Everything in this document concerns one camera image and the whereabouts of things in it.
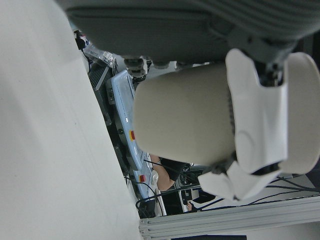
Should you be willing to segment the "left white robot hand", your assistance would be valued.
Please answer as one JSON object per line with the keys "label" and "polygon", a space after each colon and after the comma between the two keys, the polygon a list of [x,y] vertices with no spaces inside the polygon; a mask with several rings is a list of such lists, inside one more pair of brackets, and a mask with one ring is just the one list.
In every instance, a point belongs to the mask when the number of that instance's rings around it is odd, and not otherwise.
{"label": "left white robot hand", "polygon": [[208,193],[258,194],[320,155],[320,72],[295,52],[320,29],[317,0],[59,0],[97,48],[131,73],[144,57],[186,69],[139,84],[135,142],[151,154],[208,166]]}

